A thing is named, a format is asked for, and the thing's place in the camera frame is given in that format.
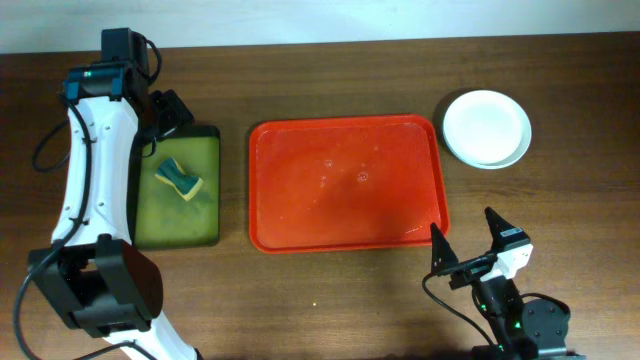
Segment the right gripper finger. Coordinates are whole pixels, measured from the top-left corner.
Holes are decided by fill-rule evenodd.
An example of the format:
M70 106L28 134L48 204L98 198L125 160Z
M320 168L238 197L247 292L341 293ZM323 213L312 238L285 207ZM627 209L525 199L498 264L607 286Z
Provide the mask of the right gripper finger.
M459 260L440 228L430 225L432 240L431 272L433 274L450 274L459 264Z
M487 207L484 210L484 213L490 233L494 238L506 238L522 232L522 229L520 227L516 227L507 222L491 207Z

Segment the green and yellow sponge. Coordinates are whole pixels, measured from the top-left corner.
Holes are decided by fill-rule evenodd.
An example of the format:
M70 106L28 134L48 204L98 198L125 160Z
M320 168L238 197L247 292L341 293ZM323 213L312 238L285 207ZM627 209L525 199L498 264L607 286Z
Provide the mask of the green and yellow sponge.
M202 178L187 174L173 157L164 160L156 169L154 176L172 187L184 201L190 201L204 184Z

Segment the white plate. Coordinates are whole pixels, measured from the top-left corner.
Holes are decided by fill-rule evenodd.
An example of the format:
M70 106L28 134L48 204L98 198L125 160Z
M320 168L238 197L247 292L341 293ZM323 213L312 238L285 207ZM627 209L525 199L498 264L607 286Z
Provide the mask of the white plate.
M447 107L442 120L442 133L443 129L449 126L509 128L526 123L531 126L527 113L511 97L491 90L474 90L460 95Z

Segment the green plate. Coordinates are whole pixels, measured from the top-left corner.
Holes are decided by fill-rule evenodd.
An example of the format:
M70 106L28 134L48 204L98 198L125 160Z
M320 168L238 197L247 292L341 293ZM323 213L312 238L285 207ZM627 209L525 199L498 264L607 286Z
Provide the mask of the green plate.
M471 126L445 127L444 140L461 162L479 169L495 170L518 162L528 151L532 128L526 123L517 127Z

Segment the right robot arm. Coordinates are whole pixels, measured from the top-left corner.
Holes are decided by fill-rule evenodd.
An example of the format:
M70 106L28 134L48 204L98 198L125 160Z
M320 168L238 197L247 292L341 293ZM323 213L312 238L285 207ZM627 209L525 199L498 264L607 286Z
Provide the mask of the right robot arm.
M487 341L471 349L473 359L582 359L582 354L566 345L570 307L545 294L522 293L514 282L517 272L531 258L533 245L528 234L490 207L484 214L492 236L491 247L466 261L459 261L441 229L430 225L431 271L422 280L423 291ZM429 280L443 276L450 278L453 290L471 288L474 306L489 324L490 332L428 289Z

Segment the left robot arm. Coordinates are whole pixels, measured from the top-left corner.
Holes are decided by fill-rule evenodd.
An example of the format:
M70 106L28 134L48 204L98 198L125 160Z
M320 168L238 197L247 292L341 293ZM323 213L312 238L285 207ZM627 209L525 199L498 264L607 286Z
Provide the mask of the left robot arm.
M142 149L191 124L172 90L151 91L159 51L129 28L101 33L101 58L76 67L60 100L71 130L60 218L49 247L28 256L36 284L69 329L80 329L132 359L198 359L163 307L158 266L134 245Z

